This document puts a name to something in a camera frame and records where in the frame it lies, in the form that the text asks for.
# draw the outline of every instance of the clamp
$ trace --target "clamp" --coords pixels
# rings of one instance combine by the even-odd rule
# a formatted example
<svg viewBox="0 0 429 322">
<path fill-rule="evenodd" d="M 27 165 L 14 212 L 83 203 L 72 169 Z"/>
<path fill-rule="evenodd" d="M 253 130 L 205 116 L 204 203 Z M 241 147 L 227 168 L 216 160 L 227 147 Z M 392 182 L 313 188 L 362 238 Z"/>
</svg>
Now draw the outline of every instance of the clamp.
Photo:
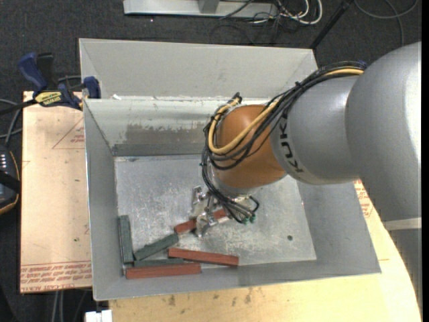
<svg viewBox="0 0 429 322">
<path fill-rule="evenodd" d="M 68 85 L 59 83 L 55 87 L 56 83 L 52 76 L 53 61 L 52 54 L 37 56 L 35 52 L 30 52 L 18 62 L 18 69 L 22 75 L 36 86 L 33 93 L 34 103 L 39 103 L 43 107 L 65 106 L 82 109 L 82 100 L 73 94 Z M 99 82 L 95 77 L 84 78 L 80 87 L 86 90 L 87 97 L 101 98 Z"/>
</svg>

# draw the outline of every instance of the blue clamp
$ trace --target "blue clamp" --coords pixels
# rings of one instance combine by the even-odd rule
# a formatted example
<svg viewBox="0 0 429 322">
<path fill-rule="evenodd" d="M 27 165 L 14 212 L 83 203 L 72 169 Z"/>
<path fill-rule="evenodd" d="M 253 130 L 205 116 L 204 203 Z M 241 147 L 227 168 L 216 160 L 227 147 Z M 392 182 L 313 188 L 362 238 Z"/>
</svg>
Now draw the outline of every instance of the blue clamp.
<svg viewBox="0 0 429 322">
<path fill-rule="evenodd" d="M 48 81 L 37 66 L 37 58 L 35 52 L 30 52 L 18 62 L 18 69 L 22 75 L 35 84 L 37 88 L 33 93 L 33 100 L 44 107 L 65 106 L 73 109 L 81 109 L 82 100 L 75 96 L 72 90 L 64 83 L 60 83 L 57 89 L 47 89 Z M 92 99 L 101 98 L 99 82 L 95 77 L 86 77 L 82 88 L 87 89 L 88 97 Z"/>
<path fill-rule="evenodd" d="M 89 98 L 101 99 L 101 90 L 98 80 L 93 76 L 88 76 L 83 79 L 83 85 L 88 90 Z"/>
</svg>

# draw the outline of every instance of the red wooden block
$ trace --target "red wooden block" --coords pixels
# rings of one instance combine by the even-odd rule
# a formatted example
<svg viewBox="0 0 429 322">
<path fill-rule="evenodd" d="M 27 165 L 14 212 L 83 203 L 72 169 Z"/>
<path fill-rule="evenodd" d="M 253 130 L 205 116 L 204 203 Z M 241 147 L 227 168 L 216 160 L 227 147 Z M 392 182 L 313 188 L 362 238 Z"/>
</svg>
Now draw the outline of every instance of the red wooden block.
<svg viewBox="0 0 429 322">
<path fill-rule="evenodd" d="M 195 250 L 182 250 L 180 248 L 169 248 L 170 258 L 182 258 L 188 261 L 202 262 L 204 264 L 215 264 L 225 266 L 238 266 L 238 256 L 224 255 L 218 253 L 197 252 Z"/>
<path fill-rule="evenodd" d="M 201 265 L 196 262 L 190 262 L 185 264 L 127 268 L 125 277 L 127 279 L 141 279 L 157 278 L 161 276 L 183 276 L 198 273 L 201 273 Z"/>
<path fill-rule="evenodd" d="M 180 234 L 180 233 L 187 233 L 189 231 L 194 230 L 195 228 L 196 228 L 196 220 L 191 219 L 190 221 L 177 224 L 177 226 L 174 227 L 174 231 Z"/>
<path fill-rule="evenodd" d="M 225 213 L 225 211 L 223 209 L 220 209 L 218 211 L 215 211 L 213 213 L 213 216 L 215 219 L 221 219 L 227 216 L 227 214 Z M 195 219 L 191 219 L 190 221 L 181 223 L 181 224 L 177 224 L 177 226 L 174 227 L 174 231 L 176 233 L 188 233 L 189 231 L 192 231 L 196 228 L 196 220 Z"/>
<path fill-rule="evenodd" d="M 218 211 L 215 211 L 215 212 L 213 213 L 213 216 L 214 216 L 214 218 L 215 218 L 215 219 L 221 219 L 221 218 L 223 218 L 223 217 L 226 217 L 226 216 L 227 216 L 227 213 L 225 213 L 225 210 L 224 210 L 224 209 L 220 209 L 220 210 L 218 210 Z"/>
</svg>

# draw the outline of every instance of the yellow cable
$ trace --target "yellow cable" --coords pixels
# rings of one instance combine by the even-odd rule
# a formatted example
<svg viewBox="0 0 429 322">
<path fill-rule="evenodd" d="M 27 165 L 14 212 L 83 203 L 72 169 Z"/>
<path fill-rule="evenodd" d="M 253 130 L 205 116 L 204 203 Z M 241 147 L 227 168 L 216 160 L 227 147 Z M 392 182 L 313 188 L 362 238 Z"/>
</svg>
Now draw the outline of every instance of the yellow cable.
<svg viewBox="0 0 429 322">
<path fill-rule="evenodd" d="M 235 146 L 237 146 L 241 140 L 246 137 L 246 135 L 250 132 L 250 130 L 257 125 L 263 118 L 265 118 L 265 116 L 268 115 L 268 113 L 270 113 L 274 107 L 277 105 L 278 100 L 274 101 L 265 111 L 263 111 L 262 113 L 260 113 L 241 133 L 239 133 L 234 140 L 232 140 L 231 142 L 229 142 L 226 146 L 222 147 L 222 148 L 216 148 L 215 145 L 213 144 L 213 136 L 215 134 L 215 127 L 217 122 L 219 121 L 219 119 L 217 117 L 215 117 L 213 119 L 213 122 L 210 125 L 210 129 L 208 131 L 208 147 L 210 148 L 211 152 L 218 154 L 218 155 L 225 155 L 226 153 L 228 153 L 229 151 L 231 151 Z M 225 105 L 223 106 L 221 109 L 219 109 L 219 112 L 217 114 L 217 116 L 220 115 L 220 113 L 223 113 L 223 111 L 225 111 L 227 108 L 229 108 L 229 105 Z"/>
<path fill-rule="evenodd" d="M 344 68 L 344 69 L 337 69 L 332 72 L 328 72 L 325 75 L 335 75 L 335 74 L 352 74 L 352 75 L 360 75 L 363 73 L 363 70 L 361 69 L 355 69 L 355 68 Z M 251 129 L 257 125 L 263 118 L 265 118 L 268 113 L 270 113 L 274 107 L 277 105 L 278 100 L 274 101 L 266 110 L 264 110 L 262 113 L 260 113 L 241 133 L 239 133 L 234 140 L 229 142 L 226 146 L 223 146 L 222 148 L 216 148 L 213 144 L 213 136 L 215 134 L 215 128 L 216 125 L 221 118 L 222 114 L 228 110 L 230 107 L 233 107 L 239 103 L 238 98 L 234 99 L 234 101 L 230 104 L 226 104 L 222 106 L 219 111 L 217 112 L 216 116 L 213 118 L 213 121 L 210 125 L 210 129 L 208 130 L 208 147 L 211 152 L 217 154 L 217 155 L 225 155 L 228 152 L 230 152 L 234 147 L 236 147 L 242 140 L 247 136 L 247 134 L 251 131 Z"/>
<path fill-rule="evenodd" d="M 352 75 L 360 75 L 363 73 L 362 69 L 354 69 L 354 68 L 345 68 L 345 69 L 337 69 L 332 72 L 328 72 L 325 75 L 335 75 L 335 74 L 352 74 Z"/>
</svg>

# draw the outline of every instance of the green wooden block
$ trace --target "green wooden block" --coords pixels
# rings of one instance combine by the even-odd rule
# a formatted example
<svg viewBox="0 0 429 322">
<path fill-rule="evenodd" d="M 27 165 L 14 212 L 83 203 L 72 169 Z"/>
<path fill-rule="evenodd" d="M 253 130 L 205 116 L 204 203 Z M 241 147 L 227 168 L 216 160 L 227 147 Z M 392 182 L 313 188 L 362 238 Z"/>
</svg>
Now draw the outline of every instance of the green wooden block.
<svg viewBox="0 0 429 322">
<path fill-rule="evenodd" d="M 134 267 L 183 264 L 184 262 L 185 261 L 183 259 L 141 260 L 141 261 L 134 261 Z"/>
<path fill-rule="evenodd" d="M 122 262 L 129 264 L 134 261 L 133 240 L 131 239 L 131 224 L 128 215 L 122 215 L 118 218 L 119 222 L 119 241 L 121 243 Z"/>
<path fill-rule="evenodd" d="M 154 242 L 152 244 L 147 244 L 142 249 L 137 250 L 136 253 L 134 253 L 134 257 L 136 260 L 146 259 L 148 256 L 154 255 L 168 247 L 171 247 L 172 245 L 175 245 L 178 242 L 178 234 L 173 233 L 172 235 L 160 239 L 159 241 Z"/>
</svg>

